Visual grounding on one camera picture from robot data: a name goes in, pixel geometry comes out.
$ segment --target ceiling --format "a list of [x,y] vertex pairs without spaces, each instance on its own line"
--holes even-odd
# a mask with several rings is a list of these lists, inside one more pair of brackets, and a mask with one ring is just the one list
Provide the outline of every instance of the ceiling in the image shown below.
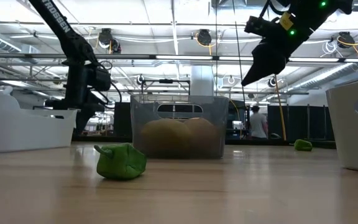
[[[122,54],[148,55],[209,55],[209,48],[200,46],[194,37],[200,29],[209,29],[212,39],[218,35],[218,44],[211,47],[212,55],[251,56],[252,49],[259,43],[259,37],[244,32],[244,24],[249,16],[258,16],[264,1],[235,0],[236,16],[232,5],[219,8],[209,7],[209,0],[54,0],[59,10],[67,17],[77,33],[88,39],[96,54],[106,54],[106,49],[97,45],[98,33],[102,28],[111,28],[112,34],[120,41]],[[269,11],[266,19],[273,19],[276,15]],[[325,53],[332,47],[326,42],[339,32],[348,31],[358,43],[358,12],[351,15],[336,12],[318,29],[299,49],[293,57],[358,57],[353,48],[337,49],[332,53]],[[44,24],[44,21],[34,11],[27,0],[0,0],[0,38],[19,48],[31,45],[42,54],[62,54],[60,43]],[[33,66],[31,73],[38,73],[36,78],[65,78],[68,68],[54,66],[60,59],[40,59],[40,63],[50,66]],[[152,62],[135,60],[109,60],[114,64],[110,70],[112,78],[118,81],[122,90],[137,89],[136,78],[142,74],[151,79],[171,78],[189,79],[191,63],[181,62],[160,63],[153,67]],[[30,77],[30,67],[21,65],[23,61],[17,59],[1,59],[0,65],[8,66],[20,72],[20,77]],[[240,67],[238,64],[219,62],[211,63],[213,72],[218,75],[220,90],[240,90]],[[324,65],[287,66],[279,74],[280,88],[291,85],[307,75],[323,68]],[[250,65],[241,67],[245,75]],[[268,78],[245,87],[246,91],[272,91],[267,85]],[[35,82],[29,86],[42,88],[62,88],[63,83],[56,85],[51,82]],[[156,85],[150,90],[182,90],[178,85]],[[62,92],[43,91],[50,96],[62,95]],[[242,98],[241,94],[231,94],[231,98]],[[117,100],[118,95],[109,93],[109,98]]]

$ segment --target plastic bin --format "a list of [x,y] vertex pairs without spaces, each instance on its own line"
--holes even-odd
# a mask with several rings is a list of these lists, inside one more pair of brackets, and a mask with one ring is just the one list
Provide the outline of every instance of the plastic bin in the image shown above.
[[222,158],[228,105],[220,96],[132,95],[134,147],[154,158]]

